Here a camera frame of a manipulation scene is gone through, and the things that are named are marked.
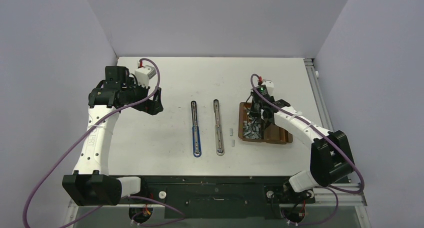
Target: gray wall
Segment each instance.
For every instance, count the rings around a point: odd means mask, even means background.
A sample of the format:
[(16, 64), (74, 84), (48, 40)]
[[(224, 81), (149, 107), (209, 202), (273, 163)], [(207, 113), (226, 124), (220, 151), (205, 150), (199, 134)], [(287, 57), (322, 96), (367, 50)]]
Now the gray wall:
[(119, 56), (315, 57), (347, 0), (88, 0)]
[[(22, 227), (32, 187), (87, 125), (87, 97), (114, 53), (87, 0), (0, 0), (0, 220)], [(32, 227), (63, 224), (69, 155), (29, 208)]]
[(373, 227), (422, 227), (423, 0), (348, 0), (315, 65)]

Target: screw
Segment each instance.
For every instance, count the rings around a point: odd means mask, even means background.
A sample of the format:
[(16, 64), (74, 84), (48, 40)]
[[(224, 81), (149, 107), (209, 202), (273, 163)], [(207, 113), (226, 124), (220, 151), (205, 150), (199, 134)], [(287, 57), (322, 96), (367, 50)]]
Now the screw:
[(160, 198), (160, 199), (165, 199), (165, 198), (166, 198), (166, 196), (167, 196), (167, 193), (166, 193), (165, 191), (161, 191), (161, 192), (159, 192), (159, 198)]
[(274, 196), (274, 191), (269, 190), (269, 191), (266, 193), (266, 196), (267, 196), (269, 199), (271, 199), (271, 198)]

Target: brown tray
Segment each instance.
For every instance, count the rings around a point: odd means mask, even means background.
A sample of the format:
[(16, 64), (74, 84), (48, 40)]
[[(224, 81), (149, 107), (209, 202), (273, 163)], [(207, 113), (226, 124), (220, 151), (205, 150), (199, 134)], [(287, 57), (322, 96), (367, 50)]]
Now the brown tray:
[(248, 120), (248, 113), (245, 108), (250, 109), (251, 103), (241, 102), (238, 111), (238, 137), (247, 142), (265, 142), (270, 144), (287, 144), (293, 142), (293, 135), (287, 130), (271, 124), (263, 132), (263, 139), (250, 139), (243, 136), (244, 121)]

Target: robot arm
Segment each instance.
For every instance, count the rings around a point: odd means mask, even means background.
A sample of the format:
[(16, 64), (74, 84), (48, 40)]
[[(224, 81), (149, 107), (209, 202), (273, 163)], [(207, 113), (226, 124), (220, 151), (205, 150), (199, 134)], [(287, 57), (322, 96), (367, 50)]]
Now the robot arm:
[[(310, 148), (309, 170), (303, 170), (293, 175), (288, 182), (284, 184), (284, 189), (287, 192), (303, 192), (315, 186), (327, 187), (353, 172), (352, 167), (343, 159), (343, 157), (315, 130), (313, 130), (311, 126), (313, 125), (315, 129), (326, 135), (353, 162), (349, 142), (343, 132), (331, 132), (319, 127), (303, 117), (302, 113), (296, 111), (290, 103), (284, 100), (275, 101), (272, 96), (272, 92), (274, 90), (274, 84), (272, 81), (260, 80), (259, 86), (255, 87), (255, 89), (265, 99), (277, 105), (282, 110), (294, 115), (287, 115), (275, 107), (272, 107), (256, 92), (254, 92), (253, 89), (251, 91), (253, 100), (249, 115), (255, 118), (260, 118), (264, 123), (264, 128), (268, 127), (271, 123), (284, 128), (294, 137), (299, 139), (305, 146)], [(297, 119), (296, 116), (306, 120), (309, 125)]]
[[(138, 68), (133, 77), (126, 67), (107, 66), (105, 79), (88, 96), (88, 127), (95, 129), (85, 139), (79, 160), (72, 175), (63, 177), (62, 186), (77, 205), (116, 205), (121, 197), (140, 192), (139, 177), (109, 177), (108, 158), (114, 126), (119, 112), (96, 122), (126, 104), (147, 97), (149, 80), (156, 74), (154, 67)], [(161, 89), (133, 108), (156, 115), (163, 110)]]

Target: white tabletop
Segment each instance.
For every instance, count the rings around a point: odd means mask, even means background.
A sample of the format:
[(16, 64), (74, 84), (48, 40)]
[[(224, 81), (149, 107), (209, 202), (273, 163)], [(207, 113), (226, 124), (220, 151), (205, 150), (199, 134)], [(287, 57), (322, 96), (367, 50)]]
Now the white tabletop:
[[(122, 57), (118, 65), (134, 72), (139, 59)], [(252, 73), (274, 82), (275, 99), (288, 101), (305, 117), (321, 124), (303, 59), (150, 59), (160, 70), (164, 110), (156, 116), (132, 108), (122, 111), (111, 141), (110, 174), (268, 176), (293, 175), (309, 168), (310, 148), (296, 138), (287, 145), (238, 138), (239, 103), (250, 94)], [(155, 84), (156, 77), (150, 86)], [(216, 154), (214, 99), (220, 104), (224, 156)], [(200, 158), (193, 156), (192, 100), (197, 102)]]

